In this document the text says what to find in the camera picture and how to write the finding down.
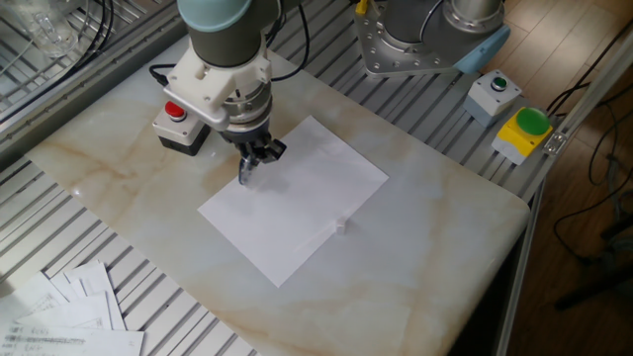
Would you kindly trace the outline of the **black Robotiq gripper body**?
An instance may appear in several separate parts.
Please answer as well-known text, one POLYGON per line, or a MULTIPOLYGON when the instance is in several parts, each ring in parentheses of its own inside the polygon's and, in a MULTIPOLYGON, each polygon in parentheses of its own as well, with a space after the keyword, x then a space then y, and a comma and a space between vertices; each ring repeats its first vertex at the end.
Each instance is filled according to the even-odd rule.
POLYGON ((248 123, 230 123, 220 132, 220 136, 228 143, 264 146, 271 140, 269 119, 255 120, 248 123))

